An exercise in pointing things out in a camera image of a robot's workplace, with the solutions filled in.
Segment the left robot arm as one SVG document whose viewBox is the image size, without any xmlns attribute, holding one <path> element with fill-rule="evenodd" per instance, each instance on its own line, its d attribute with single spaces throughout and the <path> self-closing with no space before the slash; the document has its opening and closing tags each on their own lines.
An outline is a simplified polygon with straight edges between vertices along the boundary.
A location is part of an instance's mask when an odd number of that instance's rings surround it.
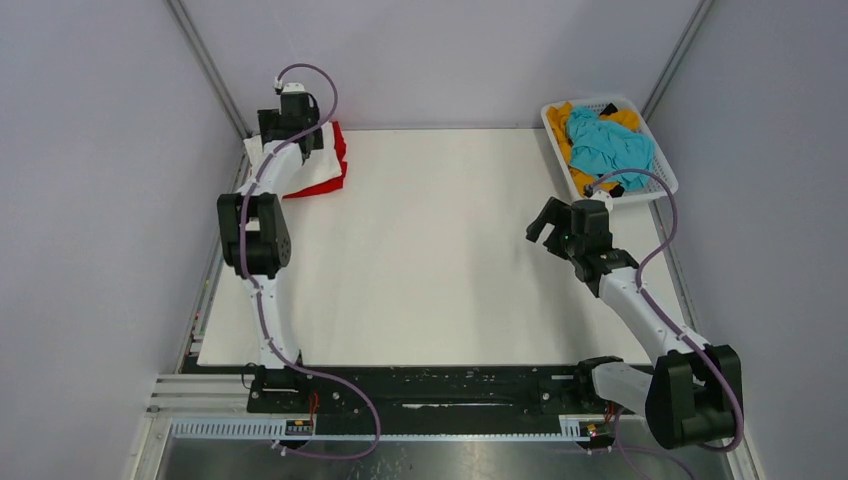
<svg viewBox="0 0 848 480">
<path fill-rule="evenodd" d="M 241 278 L 256 327 L 259 360 L 249 388 L 251 413 L 311 415 L 318 396 L 302 370 L 300 348 L 286 304 L 292 242 L 281 197 L 312 152 L 322 146 L 314 96 L 299 84 L 278 89 L 280 104 L 261 110 L 260 160 L 246 182 L 217 200 L 225 263 Z"/>
</svg>

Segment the white t-shirt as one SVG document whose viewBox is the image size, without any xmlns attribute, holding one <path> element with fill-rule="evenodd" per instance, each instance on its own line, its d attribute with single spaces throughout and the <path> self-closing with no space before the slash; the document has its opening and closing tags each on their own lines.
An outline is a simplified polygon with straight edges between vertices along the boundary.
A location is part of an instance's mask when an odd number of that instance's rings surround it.
<svg viewBox="0 0 848 480">
<path fill-rule="evenodd" d="M 298 198 L 338 189 L 330 187 L 330 181 L 343 180 L 343 138 L 338 136 L 335 122 L 324 124 L 320 132 L 323 146 L 314 147 L 305 160 L 297 143 L 277 153 L 265 168 L 257 193 Z"/>
</svg>

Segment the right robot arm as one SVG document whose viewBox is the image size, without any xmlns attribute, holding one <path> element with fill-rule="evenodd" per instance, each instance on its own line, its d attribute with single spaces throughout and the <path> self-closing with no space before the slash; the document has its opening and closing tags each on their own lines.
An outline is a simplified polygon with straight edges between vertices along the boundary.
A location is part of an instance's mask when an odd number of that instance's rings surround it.
<svg viewBox="0 0 848 480">
<path fill-rule="evenodd" d="M 568 204 L 551 197 L 528 225 L 526 238 L 569 262 L 575 277 L 624 322 L 648 355 L 643 372 L 618 358 L 583 361 L 586 377 L 573 386 L 575 402 L 597 412 L 609 402 L 646 422 L 654 440 L 671 450 L 698 445 L 728 451 L 744 435 L 741 360 L 728 345 L 713 345 L 672 319 L 653 299 L 642 265 L 613 244 L 603 202 Z"/>
</svg>

